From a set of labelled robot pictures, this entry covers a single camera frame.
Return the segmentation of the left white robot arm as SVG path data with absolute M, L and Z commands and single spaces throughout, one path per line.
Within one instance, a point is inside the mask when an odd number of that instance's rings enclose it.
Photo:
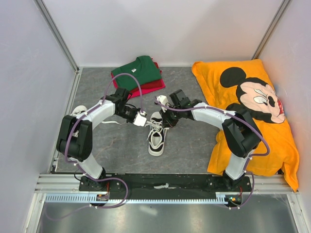
M 130 93 L 118 88 L 112 95 L 105 95 L 90 109 L 76 116 L 63 117 L 56 149 L 65 157 L 65 162 L 78 167 L 90 178 L 90 186 L 96 191 L 105 189 L 106 171 L 92 154 L 93 130 L 105 119 L 117 115 L 128 123 L 134 123 L 142 108 L 128 104 Z

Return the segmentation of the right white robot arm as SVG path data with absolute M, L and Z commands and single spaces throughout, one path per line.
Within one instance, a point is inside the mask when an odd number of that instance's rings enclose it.
M 223 171 L 222 183 L 226 190 L 234 191 L 240 186 L 251 154 L 262 137 L 248 111 L 227 111 L 198 99 L 190 100 L 181 89 L 170 94 L 170 98 L 171 101 L 164 95 L 155 97 L 156 103 L 161 106 L 160 114 L 164 126 L 172 128 L 184 118 L 207 123 L 224 133 L 231 154 Z

